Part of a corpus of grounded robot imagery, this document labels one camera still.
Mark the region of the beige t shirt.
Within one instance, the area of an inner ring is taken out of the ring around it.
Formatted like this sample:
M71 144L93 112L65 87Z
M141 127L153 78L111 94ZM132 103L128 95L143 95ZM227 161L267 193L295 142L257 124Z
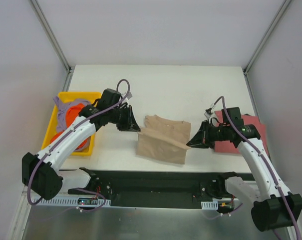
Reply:
M184 165L190 140L191 123L147 115L138 133L136 154L171 164Z

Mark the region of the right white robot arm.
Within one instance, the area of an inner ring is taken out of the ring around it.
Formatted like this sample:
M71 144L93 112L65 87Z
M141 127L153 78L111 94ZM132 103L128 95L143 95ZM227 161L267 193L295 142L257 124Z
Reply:
M256 228L261 231L297 227L302 210L302 197L293 194L283 183L268 158L262 138L253 124L244 124L238 107L222 111L223 122L214 126L208 120L187 146L198 149L214 148L218 142L229 141L248 164L258 190L254 190L235 172L218 175L206 191L221 199L229 195L238 198L251 211Z

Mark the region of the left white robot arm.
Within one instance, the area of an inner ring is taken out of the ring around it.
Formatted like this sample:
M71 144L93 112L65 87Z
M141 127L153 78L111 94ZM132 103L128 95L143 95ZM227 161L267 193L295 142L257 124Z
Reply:
M61 172L65 160L81 143L108 123L115 124L121 132L139 132L132 106L126 102L130 92L122 95L105 89L94 104L81 109L73 123L46 148L37 154L27 153L22 158L22 183L27 191L34 191L42 199L50 200L59 192L70 189L85 194L96 191L96 176L88 169Z

